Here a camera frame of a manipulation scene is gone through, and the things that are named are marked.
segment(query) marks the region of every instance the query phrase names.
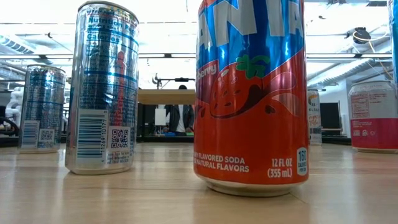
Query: barcode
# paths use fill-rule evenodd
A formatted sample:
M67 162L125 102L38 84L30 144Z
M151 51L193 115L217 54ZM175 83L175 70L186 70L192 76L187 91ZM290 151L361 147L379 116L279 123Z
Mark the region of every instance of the barcode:
M310 134L322 134L321 128L310 128Z
M21 147L37 147L40 121L25 121Z
M77 158L103 158L108 131L108 111L81 110L78 125Z

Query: white can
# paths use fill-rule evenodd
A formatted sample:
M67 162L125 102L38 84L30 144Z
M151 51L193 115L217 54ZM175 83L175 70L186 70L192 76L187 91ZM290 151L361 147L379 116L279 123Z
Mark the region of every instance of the white can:
M355 84L349 99L353 147L364 152L397 153L397 99L390 81Z
M308 128L310 145L322 145L321 103L317 90L308 91Z

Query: table surface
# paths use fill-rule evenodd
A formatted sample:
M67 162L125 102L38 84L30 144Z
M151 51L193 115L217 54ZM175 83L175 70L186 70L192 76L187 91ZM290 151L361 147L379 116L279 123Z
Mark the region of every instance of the table surface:
M192 152L190 143L138 144L130 171L97 176L69 173L63 150L2 156L0 223L397 223L398 155L313 147L308 182L245 198L206 188Z

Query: ceiling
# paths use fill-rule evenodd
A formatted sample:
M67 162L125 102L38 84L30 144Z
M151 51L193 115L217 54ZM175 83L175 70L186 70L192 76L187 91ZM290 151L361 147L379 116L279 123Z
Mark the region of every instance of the ceiling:
M386 7L369 7L367 0L354 4L327 4L327 0L305 3L307 53L367 52L369 45L353 44L346 33L355 27L365 27L371 33L373 45L389 41ZM75 20L84 0L69 0L60 4L54 0L13 0L0 14L0 35L15 38L35 54L71 54L74 48ZM140 53L195 53L197 9L201 0L117 0L113 1L133 11L140 21ZM14 54L0 48L0 53ZM11 63L21 65L21 61ZM52 60L70 75L71 60ZM308 75L324 71L335 62L309 62ZM155 88L152 78L195 78L195 59L140 59L140 86ZM164 88L176 88L169 83Z

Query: white figure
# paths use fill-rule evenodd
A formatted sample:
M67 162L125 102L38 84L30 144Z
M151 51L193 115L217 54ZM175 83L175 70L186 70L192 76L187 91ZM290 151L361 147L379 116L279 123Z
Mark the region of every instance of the white figure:
M24 87L15 87L11 92L10 102L6 106L6 118L14 122L18 127L21 125L22 100L24 99Z

